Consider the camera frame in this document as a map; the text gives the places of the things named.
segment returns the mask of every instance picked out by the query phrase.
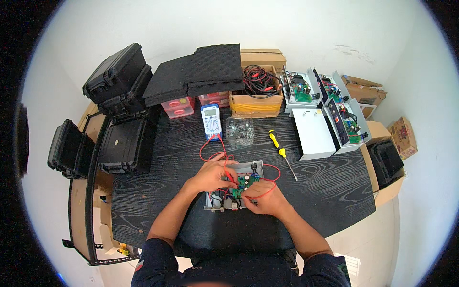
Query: screws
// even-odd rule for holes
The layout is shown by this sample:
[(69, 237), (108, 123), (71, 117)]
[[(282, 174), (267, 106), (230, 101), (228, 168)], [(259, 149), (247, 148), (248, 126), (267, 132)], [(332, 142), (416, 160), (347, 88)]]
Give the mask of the screws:
[(253, 143), (255, 131), (251, 118), (228, 118), (226, 136), (231, 146), (247, 146)]

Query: dark shirt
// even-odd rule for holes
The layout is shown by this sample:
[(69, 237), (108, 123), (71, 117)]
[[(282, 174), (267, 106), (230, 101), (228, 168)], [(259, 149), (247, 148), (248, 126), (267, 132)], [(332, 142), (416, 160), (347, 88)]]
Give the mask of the dark shirt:
[(223, 281), (229, 286), (349, 287), (344, 257), (318, 254), (304, 263), (298, 276), (277, 254), (232, 254), (203, 260), (178, 272), (172, 248), (157, 238), (147, 240), (135, 268), (131, 286), (187, 286), (190, 280)]

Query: yellow screwdriver handle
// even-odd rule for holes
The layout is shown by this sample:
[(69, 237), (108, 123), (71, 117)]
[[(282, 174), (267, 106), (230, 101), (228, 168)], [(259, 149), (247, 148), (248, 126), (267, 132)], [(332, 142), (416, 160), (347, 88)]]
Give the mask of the yellow screwdriver handle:
[(285, 158), (285, 149), (282, 147), (282, 144), (280, 143), (280, 140), (278, 139), (277, 134), (273, 129), (269, 131), (269, 138), (273, 141), (274, 145), (279, 151), (279, 154)]

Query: screwdriver shaft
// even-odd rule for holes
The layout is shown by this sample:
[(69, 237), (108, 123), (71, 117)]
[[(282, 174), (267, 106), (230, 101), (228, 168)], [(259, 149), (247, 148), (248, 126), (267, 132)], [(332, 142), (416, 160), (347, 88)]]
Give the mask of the screwdriver shaft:
[(297, 175), (293, 172), (293, 169), (291, 168), (290, 163), (288, 162), (287, 157), (285, 157), (285, 161), (287, 161), (288, 167), (290, 168), (291, 173), (293, 173), (293, 176), (295, 177), (295, 180), (298, 181)]

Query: tiled floor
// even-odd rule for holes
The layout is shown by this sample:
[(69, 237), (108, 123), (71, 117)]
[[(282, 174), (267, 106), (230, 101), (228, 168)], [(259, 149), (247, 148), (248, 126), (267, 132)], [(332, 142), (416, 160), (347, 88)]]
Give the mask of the tiled floor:
[[(384, 287), (389, 286), (395, 268), (392, 258), (394, 247), (398, 250), (396, 232), (394, 202), (390, 201), (368, 218), (326, 240), (335, 256), (345, 256), (352, 287)], [(192, 266), (189, 258), (176, 258), (179, 271)], [(105, 286), (130, 286), (137, 261), (99, 267)], [(304, 262), (299, 255), (297, 263), (301, 274)]]

